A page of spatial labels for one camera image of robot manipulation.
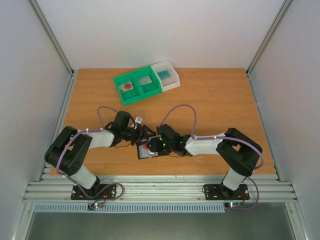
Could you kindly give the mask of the red dot credit card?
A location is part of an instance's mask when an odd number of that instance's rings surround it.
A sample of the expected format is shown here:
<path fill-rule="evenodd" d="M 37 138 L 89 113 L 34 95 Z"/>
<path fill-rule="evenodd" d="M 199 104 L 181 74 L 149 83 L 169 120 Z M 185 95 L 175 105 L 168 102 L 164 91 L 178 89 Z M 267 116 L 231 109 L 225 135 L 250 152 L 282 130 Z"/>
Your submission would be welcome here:
<path fill-rule="evenodd" d="M 137 148 L 139 159 L 154 158 L 158 156 L 157 152 L 150 152 L 147 147 L 148 142 L 143 143 Z"/>

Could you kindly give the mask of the black leather card holder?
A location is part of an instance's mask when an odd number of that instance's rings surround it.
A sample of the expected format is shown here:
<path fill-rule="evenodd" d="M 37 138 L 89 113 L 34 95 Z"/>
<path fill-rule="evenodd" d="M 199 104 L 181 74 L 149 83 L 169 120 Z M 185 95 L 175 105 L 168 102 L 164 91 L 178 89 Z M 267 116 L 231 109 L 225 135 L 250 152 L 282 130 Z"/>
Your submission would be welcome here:
<path fill-rule="evenodd" d="M 148 140 L 144 140 L 142 142 L 142 145 L 137 145 L 136 146 L 137 157 L 138 157 L 139 160 L 157 158 L 157 157 L 162 157 L 162 156 L 169 156 L 168 152 L 165 152 L 165 151 L 151 152 L 148 149 L 148 143 L 153 138 L 154 137 L 150 137 Z"/>

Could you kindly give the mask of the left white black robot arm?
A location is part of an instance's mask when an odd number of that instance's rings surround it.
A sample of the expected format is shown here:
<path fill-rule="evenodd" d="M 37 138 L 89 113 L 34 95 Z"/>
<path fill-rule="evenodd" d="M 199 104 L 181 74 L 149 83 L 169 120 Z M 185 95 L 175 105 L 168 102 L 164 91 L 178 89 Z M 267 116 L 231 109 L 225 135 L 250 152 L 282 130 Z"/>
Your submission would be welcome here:
<path fill-rule="evenodd" d="M 50 145 L 44 160 L 67 177 L 89 199 L 101 193 L 100 179 L 85 166 L 87 152 L 95 148 L 117 147 L 122 141 L 130 145 L 141 145 L 156 133 L 148 126 L 133 119 L 130 113 L 118 111 L 113 121 L 97 130 L 78 130 L 66 126 Z"/>

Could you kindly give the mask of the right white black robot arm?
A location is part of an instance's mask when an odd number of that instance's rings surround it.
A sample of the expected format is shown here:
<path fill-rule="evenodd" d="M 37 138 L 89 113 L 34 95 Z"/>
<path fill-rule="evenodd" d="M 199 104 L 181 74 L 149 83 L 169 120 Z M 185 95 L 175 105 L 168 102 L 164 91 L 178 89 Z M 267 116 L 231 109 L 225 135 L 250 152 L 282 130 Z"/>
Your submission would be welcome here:
<path fill-rule="evenodd" d="M 228 128 L 218 135 L 180 135 L 167 124 L 157 128 L 157 137 L 148 141 L 147 148 L 152 153 L 175 153 L 179 157 L 197 155 L 217 155 L 228 164 L 229 170 L 218 187 L 224 200 L 231 199 L 242 181 L 250 177 L 254 170 L 261 168 L 265 159 L 263 149 L 236 128 Z"/>

